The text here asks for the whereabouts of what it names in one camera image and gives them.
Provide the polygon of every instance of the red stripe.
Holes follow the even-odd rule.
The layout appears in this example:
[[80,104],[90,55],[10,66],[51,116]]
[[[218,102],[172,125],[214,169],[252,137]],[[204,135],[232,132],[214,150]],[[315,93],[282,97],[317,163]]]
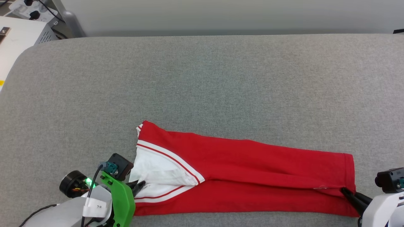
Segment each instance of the red stripe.
[[145,147],[145,148],[150,149],[150,150],[153,150],[153,151],[158,152],[158,153],[160,153],[160,154],[163,154],[163,155],[169,157],[170,159],[174,160],[174,161],[175,161],[176,163],[178,163],[182,168],[184,168],[190,175],[192,175],[193,177],[195,177],[195,179],[196,179],[196,181],[198,182],[198,184],[200,184],[198,178],[197,178],[195,175],[193,175],[187,168],[185,168],[185,166],[183,166],[180,162],[178,162],[177,160],[175,160],[173,157],[169,156],[169,155],[166,154],[166,153],[163,153],[163,152],[161,152],[161,151],[158,151],[158,150],[156,150],[156,149],[153,149],[153,148],[151,148],[151,147],[147,147],[147,146],[141,145],[141,144],[137,144],[137,145],[138,145],[138,146],[141,146],[141,147]]
[[176,188],[176,189],[174,189],[174,190],[172,190],[172,191],[169,191],[169,192],[165,193],[164,195],[159,195],[159,196],[157,196],[157,197],[141,197],[141,198],[135,198],[135,199],[136,199],[136,200],[141,200],[141,199],[156,199],[156,198],[160,198],[160,197],[166,196],[166,195],[170,194],[171,192],[176,191],[176,190],[178,190],[178,189],[180,189],[180,188],[182,188],[182,187],[184,187],[184,186],[185,186],[185,185],[179,186],[178,188]]

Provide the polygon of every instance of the white stripe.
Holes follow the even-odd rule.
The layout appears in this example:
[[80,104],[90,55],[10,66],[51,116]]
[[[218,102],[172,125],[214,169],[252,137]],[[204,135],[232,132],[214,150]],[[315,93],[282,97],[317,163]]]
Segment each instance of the white stripe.
[[142,190],[135,196],[135,199],[141,199],[143,197],[152,197],[156,198],[161,195],[165,195],[170,191],[174,191],[177,189],[178,185],[165,185],[165,184],[148,184],[146,183],[143,186]]
[[187,170],[189,170],[193,175],[195,175],[196,178],[198,178],[198,180],[199,180],[200,183],[202,183],[202,182],[205,181],[205,178],[203,178],[202,174],[200,174],[198,171],[196,171],[192,166],[190,166],[186,161],[184,161],[184,160],[183,160],[180,156],[178,156],[177,154],[175,154],[175,153],[173,153],[173,152],[171,152],[171,151],[169,151],[169,150],[167,150],[167,149],[165,149],[165,148],[163,148],[163,147],[157,146],[157,145],[155,145],[155,144],[152,144],[152,143],[149,143],[149,142],[146,142],[146,141],[143,141],[143,140],[138,140],[137,143],[140,144],[140,145],[144,145],[144,146],[146,146],[146,147],[153,148],[153,149],[155,149],[155,150],[157,150],[157,151],[160,151],[160,152],[162,152],[162,153],[164,153],[164,154],[166,154],[166,155],[172,157],[174,160],[176,160],[176,161],[178,161],[179,163],[181,163],[181,164],[182,164]]
[[193,188],[194,186],[184,186],[176,191],[173,191],[172,193],[162,196],[160,198],[145,198],[145,199],[135,199],[135,203],[158,203],[158,202],[162,202],[162,201],[166,201],[169,200],[185,191],[190,190],[191,188]]
[[140,124],[139,126],[137,126],[136,127],[136,131],[137,131],[137,137],[139,138],[139,134],[140,134],[140,131],[141,131],[141,127],[143,127],[143,124]]

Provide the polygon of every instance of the power strip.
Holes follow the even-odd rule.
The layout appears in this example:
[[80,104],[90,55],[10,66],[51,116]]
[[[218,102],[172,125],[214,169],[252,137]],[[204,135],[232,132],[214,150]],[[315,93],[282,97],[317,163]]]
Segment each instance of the power strip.
[[[54,26],[58,24],[58,19],[55,18],[41,3],[34,1],[31,6],[27,6],[24,0],[16,0],[8,7],[14,15],[21,17],[23,19],[29,19],[30,13],[34,11],[39,12],[39,18],[34,21],[43,21],[48,23],[49,26]],[[54,9],[50,10],[58,16],[58,12]]]

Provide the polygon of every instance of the black cable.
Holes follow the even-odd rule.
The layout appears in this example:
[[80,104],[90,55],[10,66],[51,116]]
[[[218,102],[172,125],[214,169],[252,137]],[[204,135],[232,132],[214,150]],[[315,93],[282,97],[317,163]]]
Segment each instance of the black cable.
[[6,3],[8,3],[10,0],[5,0],[1,5],[0,5],[0,7],[2,7],[2,6],[4,6]]
[[32,213],[30,216],[28,216],[28,217],[22,222],[22,224],[21,224],[19,227],[23,227],[23,226],[25,225],[25,223],[26,223],[30,218],[32,218],[32,216],[34,216],[36,213],[40,212],[41,210],[45,210],[45,209],[48,209],[49,207],[56,206],[56,205],[57,205],[57,204],[52,204],[52,205],[47,205],[47,206],[44,206],[44,207],[40,208],[39,210],[35,211],[35,212]]
[[[97,179],[97,175],[98,175],[98,173],[100,172],[100,170],[101,170],[102,167],[103,167],[103,165],[100,165],[100,166],[97,168],[97,171],[96,171],[95,174],[94,174],[93,181],[91,182],[91,185],[90,185],[90,190],[88,191],[88,194],[87,194],[87,198],[90,197],[91,192],[93,191],[93,187],[94,187],[95,180]],[[85,219],[84,216],[81,217],[81,224],[80,224],[80,227],[84,227],[84,219]]]
[[66,23],[64,20],[60,19],[59,17],[57,17],[47,6],[45,6],[45,4],[41,1],[41,0],[37,0],[39,3],[41,3],[42,5],[44,5],[44,7],[54,16],[56,17],[58,20],[62,21],[63,23]]
[[58,30],[52,29],[52,31],[53,31],[54,33],[56,33],[56,34],[62,36],[63,38],[68,39],[68,37],[67,37],[65,34],[59,32]]

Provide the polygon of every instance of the red pants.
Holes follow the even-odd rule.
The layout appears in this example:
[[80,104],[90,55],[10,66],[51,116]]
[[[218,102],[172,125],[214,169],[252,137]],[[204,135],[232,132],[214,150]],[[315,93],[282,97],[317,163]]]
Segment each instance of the red pants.
[[138,128],[131,180],[146,181],[135,215],[291,211],[358,216],[340,192],[355,191],[352,155],[251,140]]

